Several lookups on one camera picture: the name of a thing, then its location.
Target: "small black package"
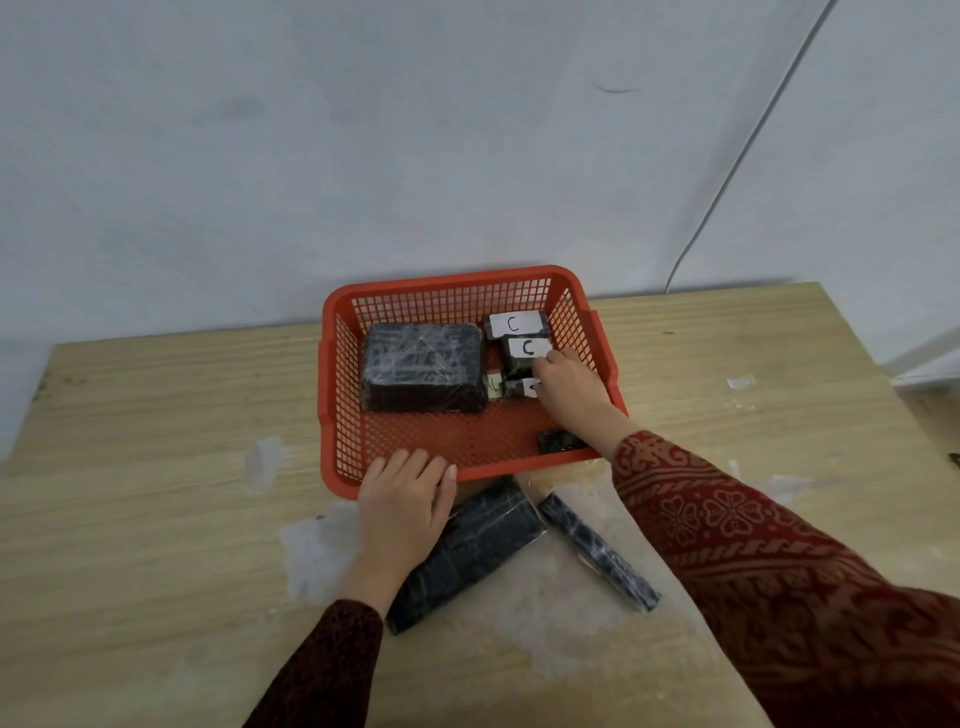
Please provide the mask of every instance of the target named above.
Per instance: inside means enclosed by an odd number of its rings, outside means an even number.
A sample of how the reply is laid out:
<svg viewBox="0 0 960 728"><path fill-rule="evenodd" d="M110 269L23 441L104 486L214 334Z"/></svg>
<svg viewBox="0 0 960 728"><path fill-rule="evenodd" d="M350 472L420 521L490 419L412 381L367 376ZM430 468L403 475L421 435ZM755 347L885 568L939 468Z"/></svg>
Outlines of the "small black package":
<svg viewBox="0 0 960 728"><path fill-rule="evenodd" d="M387 627L395 635L410 629L545 532L537 508L514 477L497 478L453 507L437 545L400 587Z"/></svg>
<svg viewBox="0 0 960 728"><path fill-rule="evenodd" d="M503 336L547 336L550 322L543 311L511 311L483 317L483 329L491 341Z"/></svg>
<svg viewBox="0 0 960 728"><path fill-rule="evenodd" d="M483 331L474 324L374 324L360 406L375 412L482 412Z"/></svg>
<svg viewBox="0 0 960 728"><path fill-rule="evenodd" d="M540 380L535 376L525 379L507 379L503 382L503 397L505 400L520 400L524 397L537 398L537 385Z"/></svg>
<svg viewBox="0 0 960 728"><path fill-rule="evenodd" d="M585 448L587 443L565 429L548 429L537 433L540 452L552 455L554 452L567 452L570 449Z"/></svg>
<svg viewBox="0 0 960 728"><path fill-rule="evenodd" d="M546 356L551 349L553 344L546 336L504 336L500 339L503 377L522 379L533 376L534 359Z"/></svg>

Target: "right hand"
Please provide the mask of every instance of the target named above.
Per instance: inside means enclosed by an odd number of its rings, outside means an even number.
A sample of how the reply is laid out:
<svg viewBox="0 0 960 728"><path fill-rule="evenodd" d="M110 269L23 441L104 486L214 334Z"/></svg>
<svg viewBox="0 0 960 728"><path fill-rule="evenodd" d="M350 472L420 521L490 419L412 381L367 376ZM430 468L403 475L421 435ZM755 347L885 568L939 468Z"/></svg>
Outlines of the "right hand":
<svg viewBox="0 0 960 728"><path fill-rule="evenodd" d="M534 376L540 380L537 398L556 423L608 460L623 438L639 430L613 406L600 376L573 349L534 359Z"/></svg>

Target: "wrist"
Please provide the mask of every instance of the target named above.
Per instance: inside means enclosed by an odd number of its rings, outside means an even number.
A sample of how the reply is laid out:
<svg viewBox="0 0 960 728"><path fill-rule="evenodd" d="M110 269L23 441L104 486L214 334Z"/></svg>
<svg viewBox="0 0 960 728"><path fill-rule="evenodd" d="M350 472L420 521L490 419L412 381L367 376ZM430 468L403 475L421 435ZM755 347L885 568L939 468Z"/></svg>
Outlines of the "wrist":
<svg viewBox="0 0 960 728"><path fill-rule="evenodd" d="M384 566L382 562L361 552L344 580L341 599L363 602L373 607L382 619L387 617L396 593L400 591L407 573Z"/></svg>
<svg viewBox="0 0 960 728"><path fill-rule="evenodd" d="M611 403L591 409L585 417L585 423L580 439L608 460L616 456L616 450L625 437L639 430L627 415Z"/></svg>

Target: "dark red sleeve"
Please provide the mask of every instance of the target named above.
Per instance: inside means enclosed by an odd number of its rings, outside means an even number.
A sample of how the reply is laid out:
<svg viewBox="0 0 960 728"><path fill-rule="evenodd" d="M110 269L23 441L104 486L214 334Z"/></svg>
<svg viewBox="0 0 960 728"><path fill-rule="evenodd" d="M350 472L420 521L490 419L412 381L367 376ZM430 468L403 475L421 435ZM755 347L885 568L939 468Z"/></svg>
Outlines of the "dark red sleeve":
<svg viewBox="0 0 960 728"><path fill-rule="evenodd" d="M775 725L960 725L960 601L893 586L652 432L620 444L613 482Z"/></svg>
<svg viewBox="0 0 960 728"><path fill-rule="evenodd" d="M373 607L333 602L244 725L363 726L382 638L383 619Z"/></svg>

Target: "electrical cable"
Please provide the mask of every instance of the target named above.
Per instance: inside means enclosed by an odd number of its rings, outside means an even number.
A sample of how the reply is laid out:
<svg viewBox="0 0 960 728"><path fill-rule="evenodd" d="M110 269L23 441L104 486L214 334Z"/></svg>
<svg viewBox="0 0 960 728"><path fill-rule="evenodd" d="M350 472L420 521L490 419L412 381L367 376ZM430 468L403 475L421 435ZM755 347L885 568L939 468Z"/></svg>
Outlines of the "electrical cable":
<svg viewBox="0 0 960 728"><path fill-rule="evenodd" d="M707 226L707 220L709 220L710 215L713 214L713 210L717 207L717 203L720 202L720 198L723 197L723 193L727 191L727 187L730 185L733 175L736 174L736 170L739 168L740 162L742 162L743 158L747 156L747 152L749 152L750 148L753 146L754 140L760 134L760 130L763 129L763 125L767 123L767 119L770 118L771 112L773 112L774 107L777 105L777 101L780 100L781 95L783 95L783 91L790 83L790 79L793 78L793 74L800 65L800 61L802 61L806 55L807 49L813 43L813 38L815 38L820 32L820 28L823 26L824 22L827 20L827 16L830 15L830 12L833 10L833 6L836 4L837 0L829 0L829 2L827 2L827 4L824 6L824 9L821 11L820 16L817 18L817 22L815 22L813 27L810 28L810 32L806 34L806 38L804 39L803 44L800 46L800 50L797 51L797 55L794 57L793 62L790 63L790 67L783 75L780 85L777 86L777 91L771 97L770 103L767 104L767 108L764 109L763 113L760 115L759 120L754 126L754 130L750 132L750 136L747 137L747 143L743 145L743 149L741 149L740 154L737 155L736 161L730 168L730 172L727 174L727 177L723 180L723 184L720 185L720 189L718 189L716 195L713 196L713 201L707 208L707 213L704 215L704 219L700 221L700 225L697 226L697 230L693 233L693 237L691 237L690 241L684 246L684 249L677 258L677 261L673 264L673 268L670 270L670 275L666 277L666 283L663 285L663 293L670 292L670 284L673 283L673 278L677 275L677 271L680 269L680 264L684 262L686 254L690 252L693 244L697 242L697 238L700 237L700 233L703 232L704 228Z"/></svg>

